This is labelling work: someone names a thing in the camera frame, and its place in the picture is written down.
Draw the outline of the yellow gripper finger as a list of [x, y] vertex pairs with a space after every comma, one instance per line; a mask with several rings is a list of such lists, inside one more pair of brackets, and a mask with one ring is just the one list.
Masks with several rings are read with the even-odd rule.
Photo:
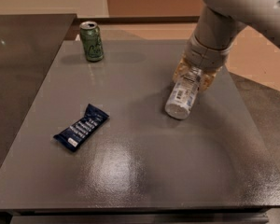
[[173, 82], [176, 83], [182, 76], [184, 76], [191, 69], [191, 63], [186, 59], [186, 56], [183, 55], [179, 61], [174, 74]]
[[221, 68], [201, 69], [199, 78], [199, 92], [204, 92], [210, 88]]

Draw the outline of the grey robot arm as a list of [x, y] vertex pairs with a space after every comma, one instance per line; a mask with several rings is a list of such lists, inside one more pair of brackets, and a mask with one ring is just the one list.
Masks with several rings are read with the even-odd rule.
[[193, 68], [203, 71], [207, 90], [230, 54], [235, 37], [247, 26], [280, 49], [280, 0], [203, 0], [204, 8], [174, 72], [178, 80]]

